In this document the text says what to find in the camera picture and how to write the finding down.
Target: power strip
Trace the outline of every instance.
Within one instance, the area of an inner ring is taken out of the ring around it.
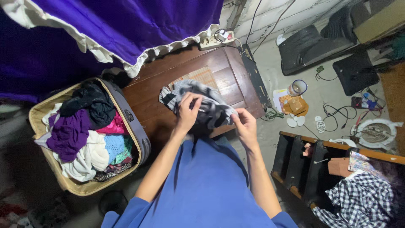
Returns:
[[[217,47],[224,47],[224,46],[226,46],[224,44],[230,45],[230,43],[235,41],[235,35],[233,34],[233,31],[228,31],[228,33],[229,33],[228,39],[223,41],[222,43],[220,41],[217,41],[217,39],[215,39],[214,35],[201,40],[200,50],[205,51],[205,50],[209,50],[209,49],[213,49],[213,48],[217,48]]]

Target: suitcase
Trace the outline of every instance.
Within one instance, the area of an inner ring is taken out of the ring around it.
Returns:
[[[146,136],[145,131],[143,130],[142,125],[139,123],[134,112],[131,110],[130,106],[127,103],[127,100],[118,90],[114,88],[109,82],[104,81],[100,78],[90,78],[86,81],[96,80],[101,83],[103,88],[107,91],[114,105],[117,107],[118,113],[122,116],[124,124],[128,129],[130,136],[132,137],[135,146],[138,149],[139,157],[138,162],[134,164],[130,169],[127,169],[120,173],[119,175],[105,181],[105,182],[78,182],[73,178],[68,178],[62,175],[62,168],[59,165],[59,162],[53,157],[52,151],[46,148],[41,147],[45,158],[51,167],[52,171],[55,173],[56,179],[60,187],[63,190],[68,190],[69,192],[78,195],[78,196],[89,196],[93,193],[96,193],[113,183],[123,179],[133,171],[135,171],[141,164],[145,163],[148,158],[151,145],[148,137]],[[65,100],[71,98],[73,91],[79,88],[81,83],[78,83],[68,89],[65,89],[62,92],[42,101],[41,103],[35,105],[31,108],[29,112],[29,120],[32,129],[35,131],[34,138],[38,139],[43,134],[46,133],[45,125],[42,123],[42,117],[45,116],[49,111],[54,108],[56,103],[62,103]]]

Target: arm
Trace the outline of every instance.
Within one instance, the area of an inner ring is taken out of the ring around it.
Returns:
[[[190,103],[194,99],[197,99],[197,101],[195,102],[193,110],[191,110]],[[156,197],[173,166],[183,138],[196,122],[201,101],[202,96],[194,93],[186,93],[183,96],[183,99],[179,103],[179,119],[176,127],[173,130],[169,141],[163,147],[162,151],[159,153],[158,157],[143,178],[135,193],[135,197],[139,197],[148,202],[151,202]]]
[[[246,150],[250,190],[256,203],[273,218],[282,210],[257,142],[256,119],[244,108],[238,108],[236,111],[239,117],[235,114],[231,117],[238,129],[239,140]]]

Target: wooden table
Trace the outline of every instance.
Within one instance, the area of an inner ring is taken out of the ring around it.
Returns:
[[[142,66],[138,79],[123,89],[125,98],[151,141],[154,151],[167,142],[176,123],[176,116],[159,102],[163,86],[192,71],[208,66],[227,104],[246,108],[255,118],[264,116],[264,110],[243,65],[237,49],[221,47],[199,51],[196,45]],[[222,126],[214,129],[215,137],[233,129]]]

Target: hand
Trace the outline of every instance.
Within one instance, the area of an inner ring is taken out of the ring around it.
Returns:
[[[245,147],[245,150],[260,150],[259,143],[257,142],[256,119],[244,108],[237,108],[235,110],[238,112],[239,117],[232,114],[231,118],[238,129],[239,140]]]
[[[187,92],[181,102],[179,103],[179,115],[178,115],[178,122],[176,125],[175,130],[178,130],[184,134],[186,134],[191,127],[193,127],[194,123],[197,119],[198,110],[201,106],[201,101],[203,100],[203,96],[200,94],[195,94],[191,92]],[[190,109],[190,103],[197,99],[194,103],[193,110]]]

